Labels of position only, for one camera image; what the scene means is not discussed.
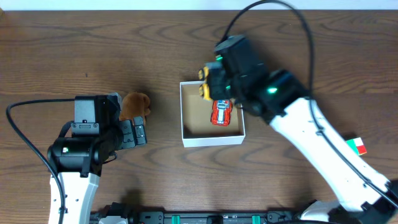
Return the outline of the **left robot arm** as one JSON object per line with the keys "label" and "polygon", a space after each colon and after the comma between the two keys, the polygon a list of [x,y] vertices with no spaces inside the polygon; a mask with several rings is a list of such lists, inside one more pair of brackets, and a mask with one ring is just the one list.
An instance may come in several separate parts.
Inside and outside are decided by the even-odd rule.
{"label": "left robot arm", "polygon": [[103,166],[117,152],[147,144],[144,118],[75,119],[49,147],[49,223],[89,223]]}

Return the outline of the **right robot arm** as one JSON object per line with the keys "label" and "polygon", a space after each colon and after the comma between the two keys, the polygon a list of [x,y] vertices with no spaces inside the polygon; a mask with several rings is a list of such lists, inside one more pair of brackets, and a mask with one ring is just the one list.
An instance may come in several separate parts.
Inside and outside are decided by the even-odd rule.
{"label": "right robot arm", "polygon": [[245,73],[221,62],[198,73],[204,99],[240,103],[290,141],[325,179],[337,199],[316,201],[296,214],[299,223],[387,223],[397,214],[397,181],[360,158],[324,117],[308,90],[288,71]]}

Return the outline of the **red toy fire truck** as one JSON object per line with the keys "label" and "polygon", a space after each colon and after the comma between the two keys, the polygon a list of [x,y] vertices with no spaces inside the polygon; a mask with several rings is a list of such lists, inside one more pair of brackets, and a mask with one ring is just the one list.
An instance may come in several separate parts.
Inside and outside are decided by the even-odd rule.
{"label": "red toy fire truck", "polygon": [[211,123],[215,126],[228,126],[231,121],[232,109],[230,100],[215,100],[212,107]]}

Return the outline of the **yellow toy dump truck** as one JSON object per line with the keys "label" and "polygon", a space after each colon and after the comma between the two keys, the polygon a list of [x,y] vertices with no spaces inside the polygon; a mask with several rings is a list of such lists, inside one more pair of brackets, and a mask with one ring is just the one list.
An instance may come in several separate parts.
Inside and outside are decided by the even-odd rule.
{"label": "yellow toy dump truck", "polygon": [[208,66],[201,68],[198,72],[199,80],[203,83],[199,87],[199,95],[206,101],[212,101],[210,96],[210,87],[207,83],[208,75],[210,74],[210,69]]}

